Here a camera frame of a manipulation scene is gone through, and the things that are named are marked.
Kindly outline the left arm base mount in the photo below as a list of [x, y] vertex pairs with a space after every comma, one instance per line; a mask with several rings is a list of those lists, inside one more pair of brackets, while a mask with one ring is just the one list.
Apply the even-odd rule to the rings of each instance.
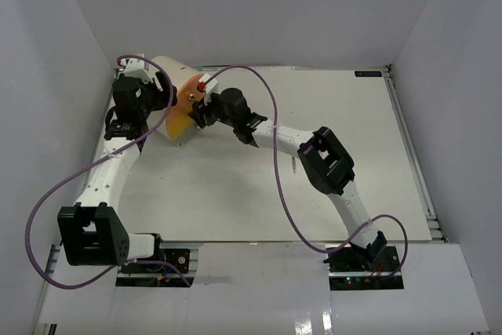
[[129, 288], [189, 288], [198, 268], [198, 248], [161, 244], [149, 258], [156, 264], [127, 264], [118, 269], [115, 285]]

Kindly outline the peach top drawer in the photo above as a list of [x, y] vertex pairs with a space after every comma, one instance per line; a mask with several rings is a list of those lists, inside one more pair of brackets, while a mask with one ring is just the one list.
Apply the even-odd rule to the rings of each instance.
[[204, 99], [207, 95], [207, 82], [210, 75], [196, 74], [190, 77], [178, 90], [177, 90], [177, 104], [176, 108], [182, 108], [191, 105], [193, 102]]

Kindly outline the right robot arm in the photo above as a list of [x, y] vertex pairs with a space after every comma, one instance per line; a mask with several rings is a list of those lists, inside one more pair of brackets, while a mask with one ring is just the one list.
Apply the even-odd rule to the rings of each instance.
[[372, 271], [381, 264], [387, 240], [370, 220], [358, 194], [354, 160], [331, 129], [323, 126], [303, 131], [275, 126], [250, 110], [240, 89], [211, 93], [203, 82], [197, 90], [203, 98], [192, 104], [189, 116], [200, 128], [221, 122], [231, 127], [243, 144], [275, 148], [299, 159], [310, 184], [327, 195], [344, 222], [355, 264], [363, 271]]

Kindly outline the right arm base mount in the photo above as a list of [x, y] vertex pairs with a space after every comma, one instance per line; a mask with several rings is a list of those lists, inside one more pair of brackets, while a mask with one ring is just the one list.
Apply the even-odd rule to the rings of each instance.
[[329, 255], [324, 261], [328, 266], [331, 291], [402, 290], [402, 274], [390, 274], [399, 266], [400, 259], [395, 246], [386, 246], [372, 267], [359, 263], [352, 249], [344, 247]]

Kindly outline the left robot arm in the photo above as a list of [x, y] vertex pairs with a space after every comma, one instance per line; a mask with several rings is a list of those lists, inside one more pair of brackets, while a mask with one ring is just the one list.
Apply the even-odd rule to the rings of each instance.
[[112, 84], [114, 106], [104, 121], [105, 159], [93, 171], [73, 206], [57, 216], [67, 262], [73, 266], [122, 266], [138, 259], [148, 271], [158, 271], [166, 252], [154, 233], [129, 233], [118, 216], [122, 190], [140, 157], [149, 130], [147, 119], [176, 103], [176, 91], [161, 72], [143, 82], [121, 74]]

